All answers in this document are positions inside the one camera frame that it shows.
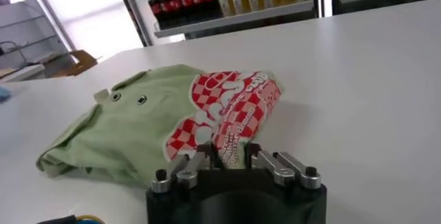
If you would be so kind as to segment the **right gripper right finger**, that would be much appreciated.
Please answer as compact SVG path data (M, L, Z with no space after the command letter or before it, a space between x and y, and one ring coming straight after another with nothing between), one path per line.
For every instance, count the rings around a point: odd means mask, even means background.
M274 183L287 187L299 183L307 190L317 190L322 185L322 177L314 166L306 166L287 152L270 153L257 143L245 146L245 163L249 168L269 171Z

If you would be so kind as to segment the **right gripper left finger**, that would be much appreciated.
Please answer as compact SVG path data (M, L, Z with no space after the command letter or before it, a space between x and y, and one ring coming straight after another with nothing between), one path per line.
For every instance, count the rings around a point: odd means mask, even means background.
M199 145L193 157L188 154L179 154L169 162L166 168L155 172L155 178L151 182L151 190L154 193L167 193L173 183L186 184L192 189L198 184L198 172L210 169L212 161L216 159L216 148L212 143Z

